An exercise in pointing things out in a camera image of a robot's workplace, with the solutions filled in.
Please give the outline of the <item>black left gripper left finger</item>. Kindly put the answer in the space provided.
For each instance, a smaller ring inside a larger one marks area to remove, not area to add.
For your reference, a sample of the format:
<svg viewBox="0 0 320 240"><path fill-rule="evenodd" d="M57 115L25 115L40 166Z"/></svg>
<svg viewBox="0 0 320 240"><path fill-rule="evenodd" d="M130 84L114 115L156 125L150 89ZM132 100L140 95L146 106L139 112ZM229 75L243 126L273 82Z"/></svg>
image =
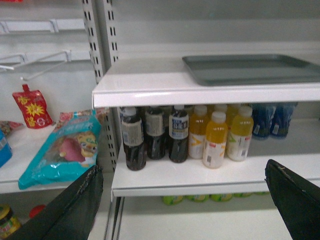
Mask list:
<svg viewBox="0 0 320 240"><path fill-rule="evenodd" d="M100 206L103 184L102 169L98 165L90 167L9 239L88 239Z"/></svg>

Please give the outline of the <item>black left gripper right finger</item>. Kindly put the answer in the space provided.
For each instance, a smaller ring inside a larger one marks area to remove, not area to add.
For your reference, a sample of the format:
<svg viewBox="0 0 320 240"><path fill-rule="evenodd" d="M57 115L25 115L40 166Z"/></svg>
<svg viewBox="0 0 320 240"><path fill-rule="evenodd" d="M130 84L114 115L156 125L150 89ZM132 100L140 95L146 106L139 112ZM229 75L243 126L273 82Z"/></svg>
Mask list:
<svg viewBox="0 0 320 240"><path fill-rule="evenodd" d="M273 159L265 181L274 205L293 240L320 238L320 188Z"/></svg>

